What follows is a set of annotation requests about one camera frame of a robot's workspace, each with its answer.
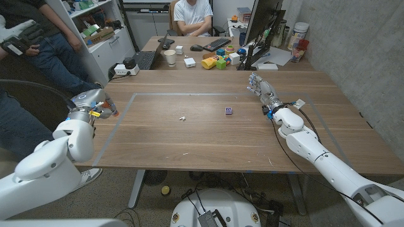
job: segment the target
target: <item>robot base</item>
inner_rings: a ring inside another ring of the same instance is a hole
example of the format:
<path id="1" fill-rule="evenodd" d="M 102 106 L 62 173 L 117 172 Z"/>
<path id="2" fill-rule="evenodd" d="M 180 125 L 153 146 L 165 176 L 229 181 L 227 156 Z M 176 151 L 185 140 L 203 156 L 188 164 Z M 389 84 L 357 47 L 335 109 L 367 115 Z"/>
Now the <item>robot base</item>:
<path id="1" fill-rule="evenodd" d="M 241 195 L 225 189 L 204 189 L 199 190 L 198 194 L 206 211 L 214 212 L 218 210 L 228 227 L 261 226 L 257 210 Z M 201 214 L 205 213 L 195 192 L 189 196 L 189 199 L 195 204 Z M 171 216 L 170 226 L 199 227 L 201 225 L 198 217 L 199 215 L 195 207 L 188 198 L 185 198 L 175 207 Z M 222 226 L 217 217 L 215 221 L 217 226 Z"/>

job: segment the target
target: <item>table leg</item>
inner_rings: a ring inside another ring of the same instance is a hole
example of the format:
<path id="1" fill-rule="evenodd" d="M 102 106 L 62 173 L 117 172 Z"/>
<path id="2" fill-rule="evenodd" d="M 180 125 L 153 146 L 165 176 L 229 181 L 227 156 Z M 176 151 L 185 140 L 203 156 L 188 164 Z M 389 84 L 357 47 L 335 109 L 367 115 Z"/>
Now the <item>table leg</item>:
<path id="1" fill-rule="evenodd" d="M 131 198 L 129 199 L 129 203 L 128 203 L 129 208 L 134 208 L 138 201 L 140 189 L 143 184 L 143 177 L 145 176 L 145 172 L 146 172 L 146 170 L 138 170 L 136 172 L 136 178 L 134 179 Z"/>
<path id="2" fill-rule="evenodd" d="M 297 206 L 297 212 L 300 215 L 306 215 L 306 206 L 303 200 L 302 189 L 299 185 L 299 178 L 296 174 L 287 174 L 290 187 L 292 188 L 293 197 Z"/>

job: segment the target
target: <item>person's hand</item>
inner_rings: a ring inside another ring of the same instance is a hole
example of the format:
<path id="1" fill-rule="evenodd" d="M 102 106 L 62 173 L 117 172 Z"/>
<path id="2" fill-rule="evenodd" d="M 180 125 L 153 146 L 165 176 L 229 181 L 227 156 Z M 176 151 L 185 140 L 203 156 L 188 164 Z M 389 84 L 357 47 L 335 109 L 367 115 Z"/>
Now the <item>person's hand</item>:
<path id="1" fill-rule="evenodd" d="M 39 44 L 37 45 L 31 45 L 28 50 L 25 51 L 25 55 L 27 56 L 36 56 L 39 54 L 38 50 Z"/>
<path id="2" fill-rule="evenodd" d="M 74 51 L 79 52 L 81 48 L 81 42 L 80 40 L 78 40 L 76 35 L 71 34 L 67 38 L 70 46 L 74 49 Z"/>

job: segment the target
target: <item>wooden table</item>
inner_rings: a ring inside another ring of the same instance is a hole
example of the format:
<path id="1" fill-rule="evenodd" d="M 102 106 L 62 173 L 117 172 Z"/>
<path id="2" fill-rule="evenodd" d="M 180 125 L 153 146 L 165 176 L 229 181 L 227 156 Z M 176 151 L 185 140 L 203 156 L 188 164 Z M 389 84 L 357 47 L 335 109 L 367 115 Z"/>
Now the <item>wooden table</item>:
<path id="1" fill-rule="evenodd" d="M 280 149 L 271 122 L 261 112 L 259 98 L 246 90 L 251 72 L 190 72 L 141 71 L 137 76 L 109 83 L 106 91 L 121 116 L 96 121 L 97 152 L 84 165 L 148 170 L 298 171 Z M 313 121 L 323 144 L 357 172 L 404 173 L 403 163 L 325 73 L 258 74 L 275 87 L 284 102 L 304 100 L 307 104 L 302 109 Z M 232 107 L 233 114 L 225 115 L 225 107 Z M 186 117 L 184 122 L 179 120 L 182 116 Z M 113 137 L 108 141 L 111 132 Z M 317 173 L 309 162 L 287 148 L 284 139 L 281 142 L 305 172 Z"/>
<path id="2" fill-rule="evenodd" d="M 157 41 L 162 37 L 152 37 L 150 38 L 149 42 L 143 47 L 142 51 L 155 51 L 157 46 L 159 45 L 159 42 Z M 182 55 L 177 55 L 176 59 L 176 65 L 175 67 L 169 67 L 167 61 L 165 60 L 163 53 L 164 50 L 161 53 L 161 56 L 157 59 L 157 62 L 154 65 L 155 69 L 159 70 L 206 70 L 204 69 L 201 65 L 201 61 L 203 60 L 203 55 L 210 53 L 207 50 L 202 50 L 201 52 L 199 51 L 190 51 L 189 49 L 191 48 L 192 45 L 198 44 L 201 46 L 205 46 L 206 44 L 209 44 L 212 41 L 215 41 L 218 37 L 167 37 L 169 39 L 174 40 L 175 42 L 171 44 L 170 50 L 175 50 L 175 47 L 177 45 L 181 45 L 184 47 L 184 53 Z M 229 45 L 233 45 L 235 50 L 238 50 L 240 48 L 239 45 L 239 38 L 238 37 L 228 37 L 229 39 L 232 39 L 232 42 Z M 191 67 L 187 68 L 184 63 L 185 55 L 188 55 L 189 57 L 192 57 L 195 62 L 196 62 L 196 67 Z M 209 71 L 218 71 L 216 67 L 209 69 Z M 231 70 L 234 71 L 236 70 L 236 66 L 228 65 L 223 71 Z M 315 71 L 314 68 L 310 65 L 310 62 L 303 57 L 298 63 L 293 63 L 293 62 L 288 62 L 284 66 L 278 66 L 279 71 Z"/>

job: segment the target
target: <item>office chair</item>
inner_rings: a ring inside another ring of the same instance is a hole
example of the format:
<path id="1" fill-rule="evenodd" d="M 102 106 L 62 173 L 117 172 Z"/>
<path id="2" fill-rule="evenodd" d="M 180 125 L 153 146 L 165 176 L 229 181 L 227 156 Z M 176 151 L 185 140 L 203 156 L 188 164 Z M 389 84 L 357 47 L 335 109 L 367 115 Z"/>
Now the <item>office chair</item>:
<path id="1" fill-rule="evenodd" d="M 169 33 L 169 35 L 171 36 L 183 36 L 184 34 L 182 34 L 181 30 L 179 29 L 177 22 L 174 21 L 174 6 L 175 4 L 178 2 L 178 0 L 172 1 L 170 3 L 169 6 L 169 30 L 167 30 L 167 32 Z M 212 30 L 215 31 L 215 35 L 216 37 L 218 37 L 221 33 L 225 33 L 226 31 L 220 27 L 220 26 L 212 26 Z"/>

